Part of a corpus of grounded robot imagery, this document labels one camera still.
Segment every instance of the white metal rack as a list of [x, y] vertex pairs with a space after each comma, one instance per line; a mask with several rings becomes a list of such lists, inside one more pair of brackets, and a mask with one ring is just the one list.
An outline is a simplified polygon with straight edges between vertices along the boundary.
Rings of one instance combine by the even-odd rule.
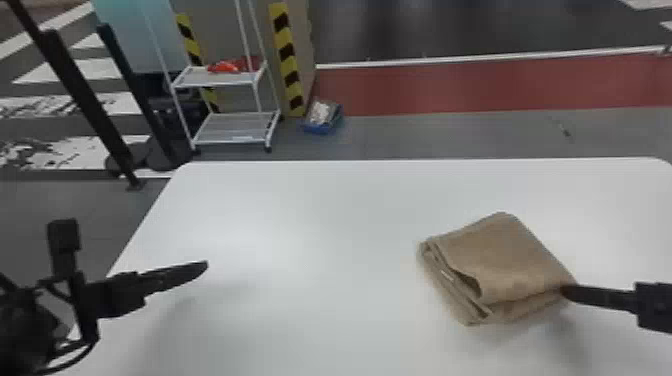
[[[192, 149], [197, 145], [205, 144], [241, 144], [241, 143], [263, 143], [264, 150], [271, 152], [271, 140], [273, 139], [273, 132], [278, 125], [281, 116], [280, 104], [275, 91], [275, 82], [273, 81], [272, 73], [268, 67], [268, 58], [264, 51], [261, 33], [259, 31], [259, 24], [256, 19], [256, 12], [252, 1], [244, 0], [247, 3], [247, 9], [252, 20], [252, 26], [256, 34], [257, 43], [262, 57], [262, 62], [259, 69], [255, 72], [242, 72], [237, 74], [226, 73], [210, 73], [206, 67], [193, 66], [189, 62], [189, 58], [185, 52], [186, 68], [175, 78], [170, 78], [165, 58], [158, 43], [158, 39], [152, 22], [147, 16], [144, 7], [141, 6], [141, 11], [145, 18], [150, 37], [154, 44], [154, 49], [157, 52], [161, 68], [163, 70], [166, 82], [168, 82], [170, 94], [175, 102], [178, 117], [182, 123], [182, 127], [187, 135], [189, 144]], [[242, 45], [245, 50], [245, 58], [247, 59], [247, 66], [252, 67], [252, 56], [250, 54], [250, 45], [247, 38], [245, 21], [243, 20], [243, 10], [241, 7], [241, 0], [233, 0], [236, 6], [236, 15], [238, 17], [238, 26], [240, 27]], [[259, 96], [259, 81], [266, 76], [271, 83], [271, 91], [273, 92], [273, 100], [275, 108], [272, 111], [264, 111], [261, 105]], [[203, 120], [198, 132], [192, 137], [186, 123], [186, 119], [182, 108], [180, 106], [177, 90], [183, 88], [217, 88], [226, 86], [240, 86], [249, 85], [254, 94], [256, 104], [256, 112], [237, 112], [237, 113], [215, 113], [210, 107], [208, 101], [205, 101], [209, 115]]]

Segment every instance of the yellow and black striped post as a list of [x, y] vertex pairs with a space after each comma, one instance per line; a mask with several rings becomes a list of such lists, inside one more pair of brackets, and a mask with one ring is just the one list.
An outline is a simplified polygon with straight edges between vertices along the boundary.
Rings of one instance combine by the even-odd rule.
[[[191, 65], [194, 66], [203, 66], [203, 55], [201, 54], [201, 47], [196, 42], [196, 37], [194, 36], [194, 31], [191, 28], [191, 21], [189, 16], [186, 13], [176, 13], [175, 21], [177, 21], [177, 28], [182, 34], [184, 39], [184, 48], [187, 50], [187, 55], [189, 56], [189, 61]], [[217, 94], [215, 89], [211, 87], [201, 88], [201, 96], [210, 104], [210, 108], [213, 112], [220, 112], [219, 105], [217, 102]]]
[[303, 98], [303, 87], [299, 77], [299, 64], [294, 51], [287, 4], [272, 3], [268, 8], [273, 24], [275, 48], [280, 56], [280, 74], [282, 74], [285, 94], [289, 101], [289, 115], [303, 116], [306, 113], [306, 103]]

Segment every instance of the beige towel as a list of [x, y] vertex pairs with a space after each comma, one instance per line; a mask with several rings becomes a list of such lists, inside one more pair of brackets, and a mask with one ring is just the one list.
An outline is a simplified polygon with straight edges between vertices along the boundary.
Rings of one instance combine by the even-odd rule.
[[513, 321], [558, 302], [558, 288], [575, 283], [534, 234], [507, 213], [431, 237], [420, 255], [465, 325]]

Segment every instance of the white floor marking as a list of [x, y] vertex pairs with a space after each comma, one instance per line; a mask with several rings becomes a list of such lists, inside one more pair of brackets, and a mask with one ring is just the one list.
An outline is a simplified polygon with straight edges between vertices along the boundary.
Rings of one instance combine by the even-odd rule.
[[170, 179], [173, 174], [175, 174], [175, 171], [158, 172], [148, 168], [135, 170], [135, 176], [140, 179]]
[[624, 47], [624, 48], [596, 48], [588, 50], [570, 50], [570, 51], [430, 57], [430, 58], [418, 58], [418, 59], [398, 59], [398, 60], [381, 60], [381, 61], [356, 61], [349, 63], [317, 64], [317, 69], [354, 69], [354, 68], [374, 68], [374, 67], [398, 67], [398, 66], [427, 65], [427, 64], [469, 63], [477, 61], [562, 59], [562, 58], [582, 57], [582, 56], [632, 55], [632, 54], [644, 54], [644, 53], [658, 53], [663, 51], [664, 48], [665, 46], [660, 45], [660, 46], [642, 46], [642, 47]]
[[93, 33], [89, 35], [88, 37], [80, 40], [79, 42], [75, 43], [72, 45], [72, 47], [75, 50], [82, 50], [85, 48], [104, 48], [105, 43], [100, 39], [97, 33]]
[[[40, 24], [40, 29], [61, 29], [64, 26], [88, 15], [93, 12], [93, 5], [86, 2], [82, 5], [79, 5], [75, 8], [70, 9], [69, 11], [59, 14], [58, 16], [47, 20]], [[28, 33], [23, 32], [17, 34], [12, 38], [9, 38], [2, 43], [0, 43], [0, 60], [6, 58], [7, 56], [29, 46], [33, 41], [28, 36]]]
[[[141, 114], [128, 91], [96, 94], [108, 115]], [[69, 95], [0, 98], [0, 119], [68, 116], [77, 112]]]
[[[121, 73], [114, 60], [109, 57], [100, 59], [84, 59], [75, 60], [75, 63], [82, 71], [84, 78], [87, 80], [105, 80], [121, 78]], [[34, 84], [41, 82], [58, 82], [59, 79], [56, 73], [51, 69], [49, 64], [42, 63], [42, 65], [33, 69], [32, 71], [17, 78], [13, 84]]]
[[[122, 136], [126, 144], [145, 142], [147, 135]], [[57, 142], [21, 140], [0, 148], [0, 168], [5, 165], [22, 171], [104, 170], [109, 153], [98, 137], [70, 137]]]
[[652, 9], [672, 6], [672, 0], [621, 0], [633, 9]]

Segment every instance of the shelf tier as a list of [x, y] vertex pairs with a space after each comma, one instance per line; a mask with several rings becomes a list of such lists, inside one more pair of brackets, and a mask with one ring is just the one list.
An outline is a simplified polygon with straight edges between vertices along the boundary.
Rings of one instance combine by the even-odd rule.
[[184, 89], [188, 87], [218, 87], [218, 86], [240, 86], [257, 85], [259, 80], [268, 69], [268, 63], [261, 63], [256, 72], [242, 73], [210, 73], [207, 67], [188, 66], [182, 70], [179, 76], [172, 83], [174, 89]]
[[269, 129], [278, 122], [279, 111], [234, 114], [211, 113], [203, 121], [194, 143], [244, 144], [265, 142]]

